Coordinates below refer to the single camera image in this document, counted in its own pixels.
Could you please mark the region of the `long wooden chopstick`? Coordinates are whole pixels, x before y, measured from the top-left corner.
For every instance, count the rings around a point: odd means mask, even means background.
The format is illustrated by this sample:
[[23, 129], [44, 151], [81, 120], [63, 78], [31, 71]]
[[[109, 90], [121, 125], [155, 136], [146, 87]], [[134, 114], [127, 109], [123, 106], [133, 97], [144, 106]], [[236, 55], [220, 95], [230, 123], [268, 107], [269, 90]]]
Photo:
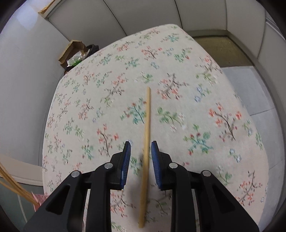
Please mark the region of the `long wooden chopstick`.
[[147, 208], [148, 195], [148, 175], [149, 175], [149, 144], [150, 144], [150, 125], [151, 125], [151, 88], [147, 88], [146, 93], [146, 122], [144, 126], [144, 150], [142, 159], [142, 184], [140, 188], [140, 208], [138, 226], [143, 228], [145, 225], [145, 215]]

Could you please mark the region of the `floral tablecloth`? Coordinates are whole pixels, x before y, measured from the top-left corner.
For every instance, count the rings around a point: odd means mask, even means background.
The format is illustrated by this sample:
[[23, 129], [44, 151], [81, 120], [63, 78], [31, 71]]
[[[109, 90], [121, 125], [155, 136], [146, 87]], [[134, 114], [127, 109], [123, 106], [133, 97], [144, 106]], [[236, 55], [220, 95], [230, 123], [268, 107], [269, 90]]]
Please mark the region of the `floral tablecloth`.
[[72, 171], [108, 162], [129, 141], [127, 184], [110, 194], [112, 230], [139, 230], [147, 89], [151, 140], [187, 170], [211, 171], [259, 222], [268, 183], [260, 134], [219, 65], [174, 24], [120, 39], [61, 78], [44, 135], [44, 193]]

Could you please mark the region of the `pink perforated utensil holder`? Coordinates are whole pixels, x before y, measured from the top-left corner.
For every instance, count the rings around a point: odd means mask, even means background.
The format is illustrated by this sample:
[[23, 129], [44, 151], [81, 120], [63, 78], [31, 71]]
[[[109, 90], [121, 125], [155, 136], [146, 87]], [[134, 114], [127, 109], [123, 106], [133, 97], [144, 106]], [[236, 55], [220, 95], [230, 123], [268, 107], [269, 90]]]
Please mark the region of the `pink perforated utensil holder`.
[[48, 194], [34, 194], [31, 193], [34, 200], [37, 202], [37, 204], [33, 204], [34, 211], [36, 212], [40, 206], [45, 202], [45, 200], [49, 197]]

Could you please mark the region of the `black trash bin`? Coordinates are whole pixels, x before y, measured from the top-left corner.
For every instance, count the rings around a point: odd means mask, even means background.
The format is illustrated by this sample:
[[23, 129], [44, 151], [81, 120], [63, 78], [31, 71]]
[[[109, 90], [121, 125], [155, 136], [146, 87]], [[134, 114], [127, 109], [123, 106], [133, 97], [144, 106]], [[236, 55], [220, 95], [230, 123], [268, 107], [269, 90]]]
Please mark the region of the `black trash bin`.
[[[95, 52], [97, 52], [99, 50], [99, 46], [98, 45], [94, 45], [94, 44], [90, 44], [89, 46], [87, 46], [87, 48], [88, 48], [88, 53], [85, 56], [85, 58], [88, 58], [89, 56], [91, 56], [92, 54], [94, 54]], [[74, 66], [67, 67], [63, 74], [65, 75], [66, 73], [68, 73], [70, 70], [72, 70], [77, 65], [78, 65], [78, 63], [76, 65], [74, 65]]]

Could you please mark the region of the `brown cardboard box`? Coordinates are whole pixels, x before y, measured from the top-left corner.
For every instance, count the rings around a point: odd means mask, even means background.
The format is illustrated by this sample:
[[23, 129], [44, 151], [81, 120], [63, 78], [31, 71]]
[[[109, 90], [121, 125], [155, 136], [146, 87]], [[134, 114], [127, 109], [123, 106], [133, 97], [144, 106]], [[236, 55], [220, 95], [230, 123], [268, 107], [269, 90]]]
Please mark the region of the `brown cardboard box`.
[[67, 61], [79, 51], [83, 54], [87, 52], [88, 49], [82, 41], [71, 40], [58, 59], [60, 65], [65, 69], [67, 67]]

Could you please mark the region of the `olive floor mat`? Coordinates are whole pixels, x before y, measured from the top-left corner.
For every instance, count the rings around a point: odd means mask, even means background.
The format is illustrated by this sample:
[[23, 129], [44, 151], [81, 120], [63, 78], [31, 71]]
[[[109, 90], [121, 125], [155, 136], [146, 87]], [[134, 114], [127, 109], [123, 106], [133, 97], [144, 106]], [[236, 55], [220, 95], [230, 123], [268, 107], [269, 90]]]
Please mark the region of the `olive floor mat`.
[[253, 66], [251, 60], [231, 39], [226, 36], [194, 37], [222, 68]]

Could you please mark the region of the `yellow paper bags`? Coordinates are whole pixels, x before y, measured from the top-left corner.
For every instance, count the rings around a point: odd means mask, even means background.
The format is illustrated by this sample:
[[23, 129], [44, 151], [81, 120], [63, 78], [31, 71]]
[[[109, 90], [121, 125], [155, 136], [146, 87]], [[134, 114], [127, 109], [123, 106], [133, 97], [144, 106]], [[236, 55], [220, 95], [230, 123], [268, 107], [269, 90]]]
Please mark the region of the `yellow paper bags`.
[[43, 9], [41, 9], [38, 13], [44, 14], [54, 2], [55, 2], [55, 0], [52, 0], [47, 6], [45, 6]]

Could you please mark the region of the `white lower cabinets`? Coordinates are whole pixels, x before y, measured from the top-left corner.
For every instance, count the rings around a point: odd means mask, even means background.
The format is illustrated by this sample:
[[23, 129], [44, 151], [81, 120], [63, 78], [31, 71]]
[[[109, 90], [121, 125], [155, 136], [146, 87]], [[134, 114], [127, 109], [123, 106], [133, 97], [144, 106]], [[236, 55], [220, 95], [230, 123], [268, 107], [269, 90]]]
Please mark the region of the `white lower cabinets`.
[[258, 1], [55, 1], [41, 15], [67, 39], [102, 47], [165, 24], [187, 32], [228, 31], [285, 93], [285, 38]]

